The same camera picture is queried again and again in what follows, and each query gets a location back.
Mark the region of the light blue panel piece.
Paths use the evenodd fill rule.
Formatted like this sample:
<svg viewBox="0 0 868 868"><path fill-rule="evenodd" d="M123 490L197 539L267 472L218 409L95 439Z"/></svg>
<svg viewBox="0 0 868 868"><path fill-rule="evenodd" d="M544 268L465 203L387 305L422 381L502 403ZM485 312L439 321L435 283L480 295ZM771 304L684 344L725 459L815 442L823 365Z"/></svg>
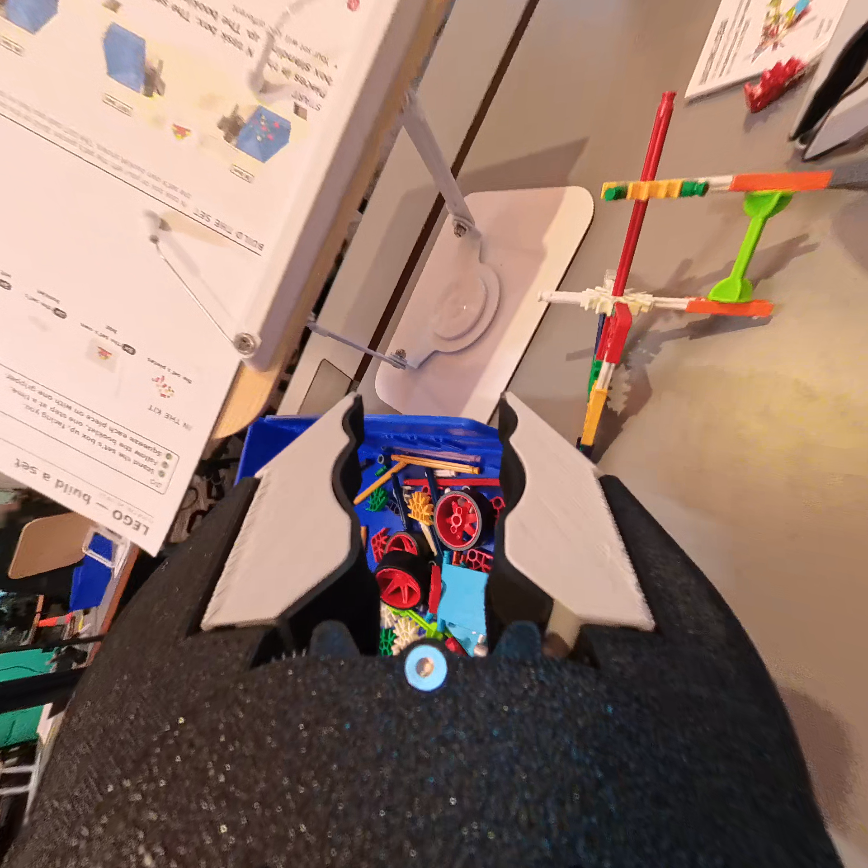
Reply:
<svg viewBox="0 0 868 868"><path fill-rule="evenodd" d="M441 565L441 594L437 608L437 629L449 633L468 657L488 656L485 589L488 576L452 565Z"/></svg>

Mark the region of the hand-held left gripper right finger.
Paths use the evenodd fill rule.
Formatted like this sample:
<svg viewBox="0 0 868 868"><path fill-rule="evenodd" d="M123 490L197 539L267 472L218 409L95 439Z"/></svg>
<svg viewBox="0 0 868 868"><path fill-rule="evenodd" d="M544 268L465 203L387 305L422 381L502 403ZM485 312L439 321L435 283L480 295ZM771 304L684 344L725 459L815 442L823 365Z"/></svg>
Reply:
<svg viewBox="0 0 868 868"><path fill-rule="evenodd" d="M655 619L591 461L515 394L498 402L496 622L537 629L567 656L587 627L642 634Z"/></svg>

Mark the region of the pile of colourful construction pieces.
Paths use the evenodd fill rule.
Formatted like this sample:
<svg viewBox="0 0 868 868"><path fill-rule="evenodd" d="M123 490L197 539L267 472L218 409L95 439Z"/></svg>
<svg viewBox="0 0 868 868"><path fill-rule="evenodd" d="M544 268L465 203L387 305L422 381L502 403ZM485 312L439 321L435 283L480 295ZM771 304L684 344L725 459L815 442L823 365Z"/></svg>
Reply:
<svg viewBox="0 0 868 868"><path fill-rule="evenodd" d="M360 450L362 489L354 500L354 511L361 519L362 543L372 575L389 538L400 531L424 536L434 561L428 605L401 611L382 603L379 595L380 656L397 658L410 645L431 642L469 658L449 633L438 631L441 565L449 560L456 567L483 572L488 577L492 572L496 522L504 507L498 481L501 455L499 448L471 448L467 453L449 449L427 452L383 444ZM491 544L453 551L440 543L433 514L439 498L453 488L473 489L492 501L495 536Z"/></svg>

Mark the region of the illustrated instruction booklet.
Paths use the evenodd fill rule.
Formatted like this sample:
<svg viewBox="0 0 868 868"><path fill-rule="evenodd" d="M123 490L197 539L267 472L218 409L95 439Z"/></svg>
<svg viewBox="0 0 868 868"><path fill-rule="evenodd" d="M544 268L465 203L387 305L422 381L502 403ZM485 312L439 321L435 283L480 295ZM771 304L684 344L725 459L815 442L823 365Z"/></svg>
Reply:
<svg viewBox="0 0 868 868"><path fill-rule="evenodd" d="M819 59L846 2L722 2L685 92L692 102L754 80L779 62Z"/></svg>

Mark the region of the red wheel with black tyre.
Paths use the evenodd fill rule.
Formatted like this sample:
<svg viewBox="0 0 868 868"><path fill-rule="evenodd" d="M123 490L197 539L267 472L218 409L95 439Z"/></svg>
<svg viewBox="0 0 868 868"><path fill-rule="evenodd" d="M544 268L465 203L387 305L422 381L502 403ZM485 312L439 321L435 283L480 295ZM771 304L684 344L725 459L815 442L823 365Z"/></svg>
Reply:
<svg viewBox="0 0 868 868"><path fill-rule="evenodd" d="M496 511L484 493L469 488L452 488L437 501L433 526L440 543L453 551L466 551L491 544L495 536Z"/></svg>
<svg viewBox="0 0 868 868"><path fill-rule="evenodd" d="M400 531L390 537L373 572L382 603L401 611L428 605L433 565L424 536Z"/></svg>

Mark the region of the colourful construction toy model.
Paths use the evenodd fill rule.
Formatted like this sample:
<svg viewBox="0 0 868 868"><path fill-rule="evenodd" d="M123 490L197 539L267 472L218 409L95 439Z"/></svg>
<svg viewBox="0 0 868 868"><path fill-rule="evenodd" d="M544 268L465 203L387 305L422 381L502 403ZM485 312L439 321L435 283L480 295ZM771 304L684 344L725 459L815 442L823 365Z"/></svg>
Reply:
<svg viewBox="0 0 868 868"><path fill-rule="evenodd" d="M768 319L774 304L753 298L753 285L745 275L752 261L764 229L775 215L789 205L798 193L813 193L834 188L836 170L811 172L742 173L719 177L657 179L670 121L677 95L661 95L650 136L642 175L637 181L608 182L600 198L606 203L630 202L632 213L618 265L601 287L583 292L545 292L539 299L551 305L581 307L598 317L593 346L593 362L589 376L588 403L585 412L579 451L589 458L600 426L616 368L620 365L626 338L633 321L641 314L659 310L708 315L715 318ZM639 238L648 205L653 201L703 199L710 194L743 195L743 211L748 226L731 273L706 297L657 297L645 292L627 292Z"/></svg>

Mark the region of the red connector piece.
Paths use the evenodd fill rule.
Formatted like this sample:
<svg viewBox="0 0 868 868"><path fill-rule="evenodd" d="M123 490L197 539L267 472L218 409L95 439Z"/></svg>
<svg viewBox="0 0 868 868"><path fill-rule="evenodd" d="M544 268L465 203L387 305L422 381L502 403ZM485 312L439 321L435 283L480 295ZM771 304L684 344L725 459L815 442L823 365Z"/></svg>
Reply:
<svg viewBox="0 0 868 868"><path fill-rule="evenodd" d="M789 58L763 71L755 80L745 82L743 96L747 112L755 115L776 103L805 77L809 67L799 58Z"/></svg>

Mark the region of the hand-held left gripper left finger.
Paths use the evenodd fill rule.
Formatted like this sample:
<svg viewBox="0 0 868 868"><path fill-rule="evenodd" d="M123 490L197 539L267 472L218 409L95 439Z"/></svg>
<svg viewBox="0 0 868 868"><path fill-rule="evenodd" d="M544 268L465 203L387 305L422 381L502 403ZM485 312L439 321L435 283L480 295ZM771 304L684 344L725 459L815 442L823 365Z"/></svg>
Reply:
<svg viewBox="0 0 868 868"><path fill-rule="evenodd" d="M254 475L255 492L200 629L276 625L350 567L358 550L341 473L364 428L348 394Z"/></svg>

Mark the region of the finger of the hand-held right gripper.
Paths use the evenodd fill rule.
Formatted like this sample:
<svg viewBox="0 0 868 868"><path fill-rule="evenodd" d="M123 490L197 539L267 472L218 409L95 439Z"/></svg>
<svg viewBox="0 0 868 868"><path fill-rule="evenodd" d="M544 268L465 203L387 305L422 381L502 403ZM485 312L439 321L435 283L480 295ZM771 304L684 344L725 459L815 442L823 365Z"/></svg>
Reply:
<svg viewBox="0 0 868 868"><path fill-rule="evenodd" d="M867 3L847 3L806 88L789 141L803 137L849 91L866 91Z"/></svg>
<svg viewBox="0 0 868 868"><path fill-rule="evenodd" d="M803 137L802 162L818 160L863 138L867 131L867 92L849 91Z"/></svg>

